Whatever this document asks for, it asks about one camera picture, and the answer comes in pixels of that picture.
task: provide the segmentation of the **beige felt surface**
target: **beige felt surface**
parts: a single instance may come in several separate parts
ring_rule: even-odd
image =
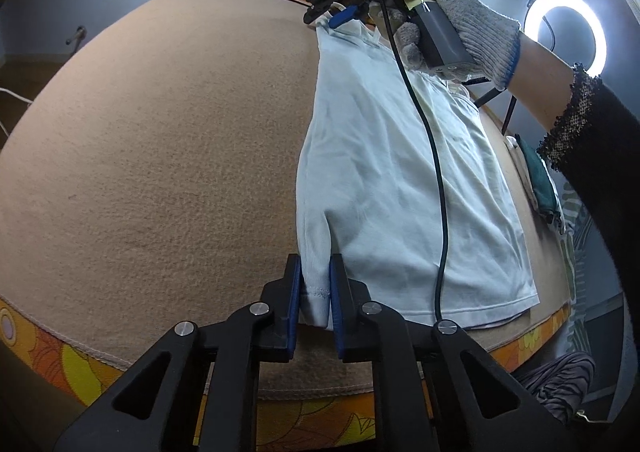
[[[303,12],[282,0],[152,0],[89,42],[0,152],[0,296],[120,368],[177,321],[217,322],[256,300],[296,251],[319,57]],[[506,175],[542,304],[475,335],[488,348],[568,298],[554,238]],[[292,364],[261,369],[264,398],[363,390],[369,366],[338,362],[315,328],[301,331]]]

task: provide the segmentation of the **glove cuff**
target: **glove cuff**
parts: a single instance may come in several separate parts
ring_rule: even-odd
[[[484,74],[503,91],[520,58],[520,23],[488,8],[486,11],[465,21],[468,24],[460,28],[460,38]]]

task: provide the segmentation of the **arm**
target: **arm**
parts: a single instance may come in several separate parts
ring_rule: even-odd
[[[600,79],[520,34],[508,89],[549,135],[549,158],[583,200],[613,258],[640,336],[640,124]]]
[[[508,90],[547,132],[566,109],[571,99],[572,82],[574,72],[567,64],[520,33],[520,59]]]

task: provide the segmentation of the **ring light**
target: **ring light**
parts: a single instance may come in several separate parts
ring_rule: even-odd
[[[602,73],[604,63],[607,60],[607,41],[598,17],[583,0],[535,0],[529,8],[524,21],[524,34],[537,42],[542,18],[550,10],[560,6],[571,8],[580,13],[590,26],[596,41],[596,55],[593,58],[591,67],[587,69],[587,74],[590,77],[599,75]]]

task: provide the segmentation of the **metal screw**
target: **metal screw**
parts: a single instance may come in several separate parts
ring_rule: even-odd
[[[362,305],[362,312],[365,315],[377,315],[382,311],[382,306],[377,302],[365,302]]]
[[[443,335],[452,335],[458,330],[458,324],[453,320],[441,320],[436,327]]]
[[[195,327],[188,320],[185,320],[183,322],[178,322],[174,327],[175,334],[177,334],[177,335],[179,335],[181,337],[185,337],[187,335],[190,335],[191,333],[193,333],[194,329],[195,329]]]
[[[255,304],[251,304],[249,307],[249,311],[254,315],[264,315],[269,312],[269,304],[265,304],[264,302],[256,302]]]

